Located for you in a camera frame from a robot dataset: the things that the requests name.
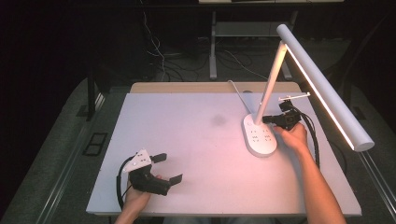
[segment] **background desk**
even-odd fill
[[[243,93],[248,106],[257,109],[264,84],[236,86],[240,91],[258,91]],[[277,83],[276,91],[282,93],[274,93],[267,114],[280,113],[278,96],[300,90],[294,83]],[[344,214],[360,215],[361,208],[308,99],[293,103],[315,123],[322,173]],[[183,174],[183,180],[166,197],[152,195],[143,216],[304,215],[298,161],[281,139],[277,139],[278,148],[271,157],[252,156],[242,134],[242,119],[247,113],[231,83],[134,84],[132,94],[125,98],[87,212],[120,212],[117,172],[125,159],[145,148],[151,155],[168,154],[167,161],[153,165],[152,173],[164,179]]]

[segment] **desk lamp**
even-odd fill
[[[287,51],[304,74],[304,77],[326,108],[350,147],[355,151],[364,151],[372,148],[375,143],[371,137],[364,131],[289,28],[281,24],[276,28],[276,31],[281,41],[276,52],[268,83],[265,86],[259,110],[255,115],[247,115],[243,122],[247,149],[257,157],[268,157],[276,149],[276,139],[270,128],[262,123],[262,116],[275,86],[280,66],[285,59]]]

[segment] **lamp base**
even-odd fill
[[[269,157],[276,149],[276,139],[270,127],[261,123],[254,124],[252,114],[244,118],[243,123],[247,149],[256,157]]]

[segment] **person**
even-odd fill
[[[276,133],[282,136],[285,144],[290,147],[298,158],[301,166],[304,205],[308,223],[343,224],[346,220],[335,199],[332,190],[315,164],[307,144],[307,132],[302,123],[297,123],[290,131],[281,127],[274,127]],[[139,213],[149,202],[150,194],[130,189],[126,194],[124,207],[116,220],[116,224],[131,224],[138,218]],[[180,220],[165,219],[166,223],[177,223]],[[178,223],[188,223],[185,219]],[[196,218],[194,223],[210,223],[210,218]],[[229,218],[226,223],[264,223],[263,220],[247,220]]]

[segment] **floor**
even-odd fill
[[[208,39],[200,38],[197,57],[186,57],[177,49],[163,49],[166,59],[157,58],[156,77],[151,81],[265,81],[275,57],[276,38],[223,38],[217,41],[218,78],[211,80],[208,69]],[[320,69],[333,65],[343,55],[349,42],[334,40],[301,40]],[[24,178],[1,224],[11,223],[113,223],[114,217],[98,217],[85,212],[106,146],[117,122],[125,94],[130,87],[114,86],[110,92],[99,94],[96,113],[87,121],[87,80],[83,80],[70,94],[64,109],[54,123],[47,140],[40,149]],[[301,82],[297,77],[291,81]],[[322,108],[314,106],[323,129],[332,144],[334,154],[346,173],[346,178],[361,204],[361,217],[348,217],[348,223],[394,223],[387,197],[381,193],[396,189],[394,178],[396,138],[364,94],[353,88],[352,107],[364,115],[360,122],[376,145],[368,153],[351,151],[342,144],[341,136],[333,132],[332,124],[322,116]],[[106,139],[97,156],[86,156],[94,133],[105,133]],[[380,175],[369,172],[374,165],[386,180],[389,189],[378,185]],[[282,217],[280,223],[303,223],[303,217]],[[148,218],[140,220],[148,223]]]

